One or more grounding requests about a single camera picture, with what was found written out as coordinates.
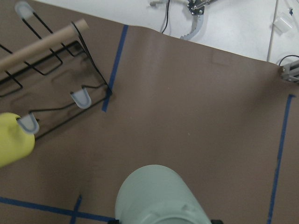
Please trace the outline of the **aluminium frame post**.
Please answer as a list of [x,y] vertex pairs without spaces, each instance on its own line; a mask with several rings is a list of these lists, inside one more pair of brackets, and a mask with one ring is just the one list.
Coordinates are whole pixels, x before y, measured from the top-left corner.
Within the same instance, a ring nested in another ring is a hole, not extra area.
[[285,81],[299,83],[299,61],[282,66],[281,78]]

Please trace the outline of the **pale green plastic cup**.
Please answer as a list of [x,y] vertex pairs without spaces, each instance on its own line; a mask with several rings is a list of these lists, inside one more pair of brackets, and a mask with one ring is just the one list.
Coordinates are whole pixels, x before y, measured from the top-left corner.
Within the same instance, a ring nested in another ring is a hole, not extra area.
[[147,165],[121,185],[115,203],[121,224],[209,224],[198,200],[174,170]]

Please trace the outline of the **yellow plastic cup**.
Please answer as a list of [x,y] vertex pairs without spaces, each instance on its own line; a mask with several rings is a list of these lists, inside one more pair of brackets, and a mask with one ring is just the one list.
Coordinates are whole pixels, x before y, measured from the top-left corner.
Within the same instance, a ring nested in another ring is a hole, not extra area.
[[23,131],[17,119],[20,116],[10,112],[0,114],[0,167],[22,159],[34,149],[35,137]]

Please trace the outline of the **grabber stick with claw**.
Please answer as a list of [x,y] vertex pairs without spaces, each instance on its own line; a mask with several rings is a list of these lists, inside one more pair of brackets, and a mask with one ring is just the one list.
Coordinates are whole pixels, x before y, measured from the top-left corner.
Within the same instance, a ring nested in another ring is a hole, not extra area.
[[[165,19],[164,23],[161,27],[160,33],[163,34],[168,27],[169,18],[170,18],[170,0],[151,0],[149,2],[150,7],[157,7],[158,5],[165,5]],[[212,4],[217,2],[216,0],[187,0],[186,7],[188,9],[188,12],[192,16],[192,25],[191,30],[189,33],[182,35],[180,39],[190,41],[194,36],[196,36],[204,23],[204,17],[205,17],[205,8]]]

